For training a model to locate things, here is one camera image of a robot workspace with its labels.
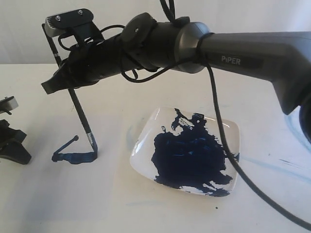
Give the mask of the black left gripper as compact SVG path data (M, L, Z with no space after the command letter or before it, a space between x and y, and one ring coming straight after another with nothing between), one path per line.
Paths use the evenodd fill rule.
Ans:
M18 164L27 165L31 155L22 145L26 133L10 128L5 119L0 121L0 157Z

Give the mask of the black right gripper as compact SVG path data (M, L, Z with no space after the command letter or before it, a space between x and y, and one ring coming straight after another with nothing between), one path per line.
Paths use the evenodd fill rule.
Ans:
M90 43L87 48L71 46L64 64L43 82L46 94L68 89L70 85L93 85L99 80L126 71L126 56L121 49L120 34L105 41Z

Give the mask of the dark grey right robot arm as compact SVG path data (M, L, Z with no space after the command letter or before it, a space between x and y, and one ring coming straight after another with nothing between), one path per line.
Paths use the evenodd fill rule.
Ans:
M84 26L91 31L86 33ZM143 13L109 39L92 20L81 24L78 18L49 32L56 35L73 35L77 45L42 84L47 94L93 85L133 69L197 73L209 65L271 82L283 113L299 107L302 132L311 136L310 32L212 33L205 24L187 18L157 22Z

